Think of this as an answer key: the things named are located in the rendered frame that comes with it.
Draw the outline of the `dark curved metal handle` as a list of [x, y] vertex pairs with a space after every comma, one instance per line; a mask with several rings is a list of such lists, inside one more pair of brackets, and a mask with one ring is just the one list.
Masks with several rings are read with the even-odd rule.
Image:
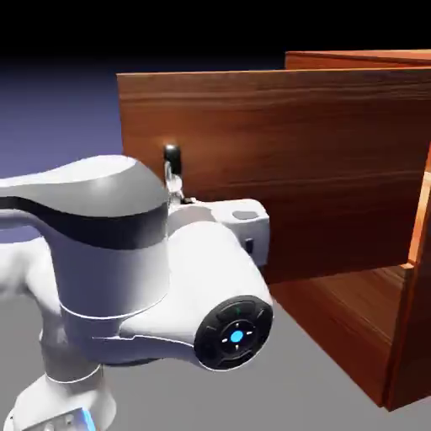
[[183, 187], [181, 149], [177, 144], [167, 144], [163, 148], [165, 182], [171, 192]]

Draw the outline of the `brown wooden cabinet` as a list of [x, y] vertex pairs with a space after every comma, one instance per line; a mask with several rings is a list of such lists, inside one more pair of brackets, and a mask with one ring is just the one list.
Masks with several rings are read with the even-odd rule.
[[280, 283], [273, 292], [378, 407], [431, 398], [431, 146], [407, 263]]

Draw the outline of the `brown wooden cabinet door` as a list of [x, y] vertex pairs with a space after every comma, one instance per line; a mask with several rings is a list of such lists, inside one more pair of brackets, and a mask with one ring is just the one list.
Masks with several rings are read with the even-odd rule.
[[122, 73], [123, 148], [184, 192], [252, 198], [270, 282], [407, 261], [431, 145], [431, 68]]

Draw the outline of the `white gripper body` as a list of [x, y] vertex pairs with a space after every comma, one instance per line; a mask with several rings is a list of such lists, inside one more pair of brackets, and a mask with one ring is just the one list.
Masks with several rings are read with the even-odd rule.
[[170, 205], [192, 205], [197, 203], [195, 197], [186, 197], [182, 182], [171, 182], [167, 184]]

